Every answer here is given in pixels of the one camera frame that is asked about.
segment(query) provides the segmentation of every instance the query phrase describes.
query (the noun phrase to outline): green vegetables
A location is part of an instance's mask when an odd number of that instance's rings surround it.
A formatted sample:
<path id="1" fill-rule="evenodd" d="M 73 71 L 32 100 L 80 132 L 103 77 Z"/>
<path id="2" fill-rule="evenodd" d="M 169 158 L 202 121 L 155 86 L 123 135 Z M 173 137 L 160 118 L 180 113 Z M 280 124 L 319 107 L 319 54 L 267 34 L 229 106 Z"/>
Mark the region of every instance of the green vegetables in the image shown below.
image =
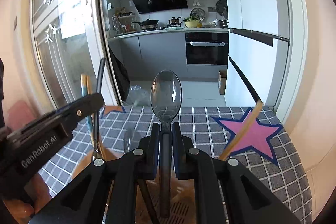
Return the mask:
<path id="1" fill-rule="evenodd" d="M 186 17 L 183 21 L 191 21 L 191 20 L 197 20 L 198 21 L 197 17 L 195 17 L 195 16 Z"/>

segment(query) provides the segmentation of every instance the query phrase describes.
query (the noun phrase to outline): screw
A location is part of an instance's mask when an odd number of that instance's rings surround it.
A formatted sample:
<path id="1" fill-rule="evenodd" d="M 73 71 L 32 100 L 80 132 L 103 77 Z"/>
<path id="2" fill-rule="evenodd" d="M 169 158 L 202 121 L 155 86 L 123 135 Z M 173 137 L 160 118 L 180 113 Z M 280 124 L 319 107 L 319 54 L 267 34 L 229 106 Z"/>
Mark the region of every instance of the screw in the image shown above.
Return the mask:
<path id="1" fill-rule="evenodd" d="M 227 161 L 231 166 L 237 166 L 238 165 L 238 161 L 236 159 L 229 159 Z"/>
<path id="2" fill-rule="evenodd" d="M 104 160 L 96 159 L 96 160 L 94 160 L 93 164 L 96 165 L 96 166 L 102 166 L 104 164 Z"/>
<path id="3" fill-rule="evenodd" d="M 133 154 L 136 156 L 140 156 L 143 154 L 143 150 L 141 148 L 134 149 Z"/>
<path id="4" fill-rule="evenodd" d="M 192 148 L 189 149 L 189 153 L 191 155 L 197 155 L 199 152 L 200 151 L 197 148 L 194 148 L 194 147 L 192 147 Z"/>

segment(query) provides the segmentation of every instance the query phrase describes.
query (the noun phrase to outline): cardboard box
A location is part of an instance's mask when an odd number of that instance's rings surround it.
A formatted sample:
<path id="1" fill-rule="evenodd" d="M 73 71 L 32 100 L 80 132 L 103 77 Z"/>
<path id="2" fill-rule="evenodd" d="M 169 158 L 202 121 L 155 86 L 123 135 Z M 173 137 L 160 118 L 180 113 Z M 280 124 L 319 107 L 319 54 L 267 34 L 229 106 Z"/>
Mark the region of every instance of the cardboard box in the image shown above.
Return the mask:
<path id="1" fill-rule="evenodd" d="M 221 95 L 225 94 L 226 77 L 227 77 L 227 70 L 218 71 L 218 89 L 219 94 Z"/>

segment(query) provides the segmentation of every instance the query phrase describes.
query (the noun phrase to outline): clear plastic spoon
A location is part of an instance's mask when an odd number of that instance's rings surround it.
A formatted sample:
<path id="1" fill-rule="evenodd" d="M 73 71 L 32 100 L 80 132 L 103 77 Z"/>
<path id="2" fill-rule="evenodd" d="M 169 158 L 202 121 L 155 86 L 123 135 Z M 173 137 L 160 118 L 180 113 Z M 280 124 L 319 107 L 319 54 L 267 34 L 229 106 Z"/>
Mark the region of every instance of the clear plastic spoon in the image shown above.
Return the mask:
<path id="1" fill-rule="evenodd" d="M 170 214 L 171 181 L 171 122 L 178 114 L 182 104 L 180 80 L 170 70 L 161 71 L 154 79 L 151 90 L 151 105 L 155 116 L 161 123 L 160 132 L 160 216 Z"/>

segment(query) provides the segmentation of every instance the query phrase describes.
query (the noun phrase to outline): pink star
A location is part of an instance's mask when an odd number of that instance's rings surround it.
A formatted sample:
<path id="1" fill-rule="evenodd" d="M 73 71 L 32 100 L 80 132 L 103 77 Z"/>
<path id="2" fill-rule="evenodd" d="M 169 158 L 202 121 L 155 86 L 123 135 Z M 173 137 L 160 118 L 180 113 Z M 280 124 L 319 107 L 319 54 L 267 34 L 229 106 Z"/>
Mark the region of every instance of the pink star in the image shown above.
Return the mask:
<path id="1" fill-rule="evenodd" d="M 221 126 L 225 127 L 230 133 L 231 137 L 228 141 L 230 143 L 233 137 L 239 133 L 243 126 L 243 122 L 251 114 L 252 109 L 249 108 L 241 118 L 241 120 L 229 120 L 223 118 L 214 118 Z M 253 121 L 246 135 L 233 148 L 231 154 L 235 155 L 246 150 L 253 149 L 262 156 L 266 156 L 273 163 L 278 165 L 274 149 L 269 140 L 276 135 L 281 129 L 282 125 L 268 125 L 261 124 L 258 119 Z"/>

